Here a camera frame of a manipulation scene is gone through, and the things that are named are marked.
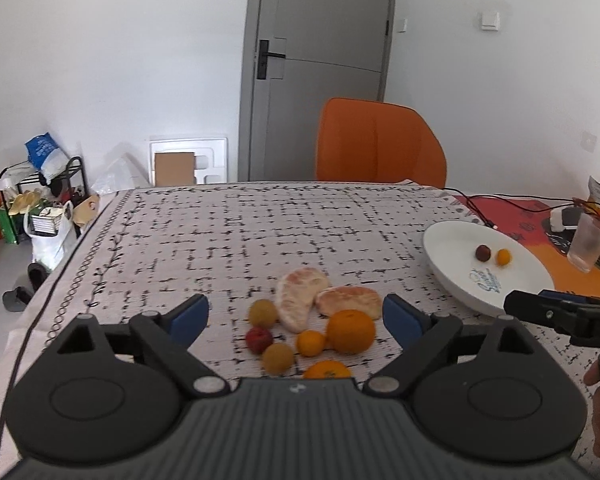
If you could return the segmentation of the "white light switch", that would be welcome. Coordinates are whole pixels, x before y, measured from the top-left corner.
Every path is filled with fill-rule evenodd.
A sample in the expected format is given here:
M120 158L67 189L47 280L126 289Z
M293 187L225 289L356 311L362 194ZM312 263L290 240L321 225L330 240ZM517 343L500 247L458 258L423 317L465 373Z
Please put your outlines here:
M485 32L498 32L501 27L501 17L498 11L483 11L480 18L480 28Z

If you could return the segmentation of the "small tangerine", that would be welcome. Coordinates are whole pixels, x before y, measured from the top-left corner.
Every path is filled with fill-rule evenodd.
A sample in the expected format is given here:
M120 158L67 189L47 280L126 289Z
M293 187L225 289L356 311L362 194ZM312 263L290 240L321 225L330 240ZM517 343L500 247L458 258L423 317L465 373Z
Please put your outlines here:
M326 337L317 330L304 330L296 338L296 349L300 356L314 358L326 348Z
M512 259L512 254L506 248L500 249L496 254L496 264L498 266L508 266Z

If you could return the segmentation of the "peeled pomelo segment pale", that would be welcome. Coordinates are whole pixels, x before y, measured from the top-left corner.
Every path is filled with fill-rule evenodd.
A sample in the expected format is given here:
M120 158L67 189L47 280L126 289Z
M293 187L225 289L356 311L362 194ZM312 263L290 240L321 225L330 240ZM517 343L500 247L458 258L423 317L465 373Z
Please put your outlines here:
M306 330L315 297L329 287L328 276L309 266L284 275L277 283L274 301L279 322L291 333Z

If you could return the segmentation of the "brown kiwi front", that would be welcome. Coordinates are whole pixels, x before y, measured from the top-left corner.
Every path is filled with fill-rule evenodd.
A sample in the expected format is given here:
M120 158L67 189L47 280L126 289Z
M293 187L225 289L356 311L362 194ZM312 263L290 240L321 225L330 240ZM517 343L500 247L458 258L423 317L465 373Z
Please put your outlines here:
M288 344L276 342L262 353L261 363L269 375L283 375L294 365L294 350Z

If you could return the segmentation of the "large orange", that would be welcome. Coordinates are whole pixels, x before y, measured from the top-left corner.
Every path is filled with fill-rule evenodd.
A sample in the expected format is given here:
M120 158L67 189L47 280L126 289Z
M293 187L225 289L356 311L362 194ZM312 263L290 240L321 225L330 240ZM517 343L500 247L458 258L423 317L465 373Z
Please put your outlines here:
M374 320L358 310L333 314L326 325L326 339L332 350L341 354L359 354L368 350L376 338Z
M339 379L350 378L351 371L341 362L335 360L318 361L309 366L303 373L303 379Z

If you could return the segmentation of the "grey door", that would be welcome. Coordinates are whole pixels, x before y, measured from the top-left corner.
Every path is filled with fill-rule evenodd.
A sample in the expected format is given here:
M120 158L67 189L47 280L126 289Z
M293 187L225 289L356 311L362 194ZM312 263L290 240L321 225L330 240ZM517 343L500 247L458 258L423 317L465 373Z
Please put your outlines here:
M247 0L237 177L315 176L321 112L331 98L384 97L396 0ZM257 80L260 40L284 60Z

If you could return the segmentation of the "peeled pomelo segment orange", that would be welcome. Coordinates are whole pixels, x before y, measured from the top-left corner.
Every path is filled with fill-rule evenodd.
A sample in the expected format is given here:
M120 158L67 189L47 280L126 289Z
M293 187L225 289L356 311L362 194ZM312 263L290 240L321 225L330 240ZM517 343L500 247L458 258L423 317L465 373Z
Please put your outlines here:
M343 310L367 314L372 320L381 316L382 300L373 289L363 286L329 287L317 294L315 305L322 315L333 316Z

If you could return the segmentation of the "brown kiwi back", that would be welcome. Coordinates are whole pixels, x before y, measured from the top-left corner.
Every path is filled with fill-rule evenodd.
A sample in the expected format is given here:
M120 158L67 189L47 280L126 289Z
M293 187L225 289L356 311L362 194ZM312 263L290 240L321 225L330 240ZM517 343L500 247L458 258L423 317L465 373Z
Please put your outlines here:
M275 304L268 299L258 299L249 308L248 321L252 327L269 330L278 320Z

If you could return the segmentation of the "large orange front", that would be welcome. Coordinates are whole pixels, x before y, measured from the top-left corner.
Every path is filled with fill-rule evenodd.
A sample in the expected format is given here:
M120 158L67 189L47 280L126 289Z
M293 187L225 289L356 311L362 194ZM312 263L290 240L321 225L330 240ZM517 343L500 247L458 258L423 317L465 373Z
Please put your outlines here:
M339 379L350 378L351 371L341 362L335 360L318 361L309 366L303 373L303 379Z

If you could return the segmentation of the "white foam packaging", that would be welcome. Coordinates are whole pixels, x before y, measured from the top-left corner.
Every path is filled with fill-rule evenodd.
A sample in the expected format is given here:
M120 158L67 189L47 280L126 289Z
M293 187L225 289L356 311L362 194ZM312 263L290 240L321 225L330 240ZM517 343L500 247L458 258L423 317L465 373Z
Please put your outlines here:
M158 188L226 183L227 138L150 141L149 177Z

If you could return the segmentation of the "brown kiwi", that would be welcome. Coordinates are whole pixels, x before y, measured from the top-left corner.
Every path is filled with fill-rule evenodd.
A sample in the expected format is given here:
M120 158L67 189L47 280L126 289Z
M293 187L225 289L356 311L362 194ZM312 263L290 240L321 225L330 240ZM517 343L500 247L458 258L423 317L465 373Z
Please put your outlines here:
M261 363L269 375L283 375L294 365L294 350L288 344L276 342L262 353Z
M258 299L249 308L248 321L252 327L269 330L278 320L275 304L268 299Z

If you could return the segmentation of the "large orange back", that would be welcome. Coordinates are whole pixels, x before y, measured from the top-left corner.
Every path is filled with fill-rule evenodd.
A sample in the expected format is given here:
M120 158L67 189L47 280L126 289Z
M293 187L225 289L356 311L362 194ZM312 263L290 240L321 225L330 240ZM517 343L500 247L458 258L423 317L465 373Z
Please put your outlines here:
M376 338L374 320L358 310L333 314L326 325L326 339L332 350L341 354L359 354L368 350Z

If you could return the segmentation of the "small tangerine front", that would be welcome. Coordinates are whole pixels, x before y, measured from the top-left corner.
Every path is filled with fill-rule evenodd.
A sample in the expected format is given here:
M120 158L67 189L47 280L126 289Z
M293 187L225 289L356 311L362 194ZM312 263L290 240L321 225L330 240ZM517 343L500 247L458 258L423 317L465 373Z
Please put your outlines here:
M500 249L496 254L496 264L498 266L508 266L512 259L512 254L506 248Z

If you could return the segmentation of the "red orange table mat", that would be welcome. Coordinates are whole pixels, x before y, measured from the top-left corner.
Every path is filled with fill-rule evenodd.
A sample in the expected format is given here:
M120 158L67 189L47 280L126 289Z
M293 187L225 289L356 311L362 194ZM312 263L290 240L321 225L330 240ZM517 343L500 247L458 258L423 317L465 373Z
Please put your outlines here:
M560 292L600 297L600 269L582 273L566 258L568 242L562 234L550 232L549 200L531 197L471 196L452 194L478 217L483 216L501 232L533 252L550 272Z

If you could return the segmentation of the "red plum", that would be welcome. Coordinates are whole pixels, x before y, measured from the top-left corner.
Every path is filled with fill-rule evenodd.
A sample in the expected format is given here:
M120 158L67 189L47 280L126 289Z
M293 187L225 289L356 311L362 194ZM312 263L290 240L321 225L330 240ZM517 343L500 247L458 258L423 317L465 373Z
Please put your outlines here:
M245 342L251 353L260 356L274 344L274 338L267 328L253 326L246 333Z
M491 248L486 245L479 245L475 250L475 257L480 262L488 262L491 259Z

